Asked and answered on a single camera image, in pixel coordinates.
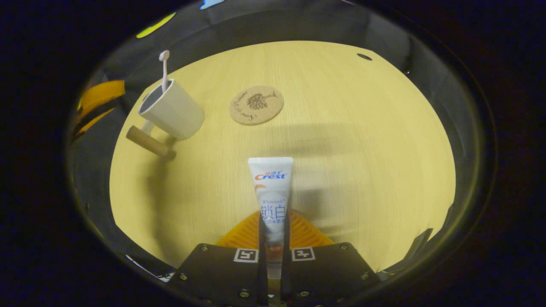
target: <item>toothbrush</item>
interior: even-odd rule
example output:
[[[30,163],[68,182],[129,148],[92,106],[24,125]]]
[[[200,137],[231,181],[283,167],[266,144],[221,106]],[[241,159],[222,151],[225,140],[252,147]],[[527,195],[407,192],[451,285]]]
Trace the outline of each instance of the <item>toothbrush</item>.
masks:
[[[161,90],[167,91],[169,80],[167,79],[167,59],[169,58],[169,50],[165,50],[159,54],[159,60],[163,62],[163,80],[161,81]]]

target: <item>toothpaste tube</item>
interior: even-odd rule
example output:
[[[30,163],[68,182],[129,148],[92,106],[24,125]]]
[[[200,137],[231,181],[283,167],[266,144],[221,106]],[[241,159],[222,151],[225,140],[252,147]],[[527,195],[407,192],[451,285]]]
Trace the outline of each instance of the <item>toothpaste tube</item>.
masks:
[[[258,198],[258,206],[265,224],[266,258],[268,277],[279,279],[284,245],[284,219],[288,215],[287,204],[294,159],[250,158],[248,166]]]

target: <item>wooden table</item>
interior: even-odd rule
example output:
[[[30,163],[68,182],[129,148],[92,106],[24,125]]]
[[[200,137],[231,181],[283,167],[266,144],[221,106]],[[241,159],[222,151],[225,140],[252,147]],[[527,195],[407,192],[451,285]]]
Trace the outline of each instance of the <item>wooden table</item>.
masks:
[[[352,243],[375,270],[401,260],[427,228],[432,235],[441,228],[455,193],[446,132],[420,91],[374,52],[274,42],[222,52],[169,77],[201,105],[205,121],[173,144],[171,162],[132,143],[125,135],[144,124],[138,107],[159,81],[150,85],[117,140],[110,200],[116,224],[173,267],[258,210],[249,157],[293,157],[290,206],[334,242]],[[230,101],[256,85],[279,89],[283,110],[261,125],[236,123]],[[172,141],[159,128],[152,136]]]

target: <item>cork coaster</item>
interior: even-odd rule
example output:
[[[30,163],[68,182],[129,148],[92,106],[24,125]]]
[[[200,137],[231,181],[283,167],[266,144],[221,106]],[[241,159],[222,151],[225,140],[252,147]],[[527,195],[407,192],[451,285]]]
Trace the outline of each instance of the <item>cork coaster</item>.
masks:
[[[229,104],[232,118],[243,125],[265,123],[282,110],[284,98],[271,86],[254,86],[233,98]]]

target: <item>white mug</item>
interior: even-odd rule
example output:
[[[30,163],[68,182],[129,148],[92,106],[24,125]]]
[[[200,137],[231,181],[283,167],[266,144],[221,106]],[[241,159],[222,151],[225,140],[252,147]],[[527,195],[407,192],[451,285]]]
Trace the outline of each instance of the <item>white mug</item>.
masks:
[[[177,140],[191,137],[205,119],[203,109],[174,79],[169,79],[165,92],[161,84],[156,86],[143,99],[138,114],[147,119],[145,133],[149,135],[155,125]]]

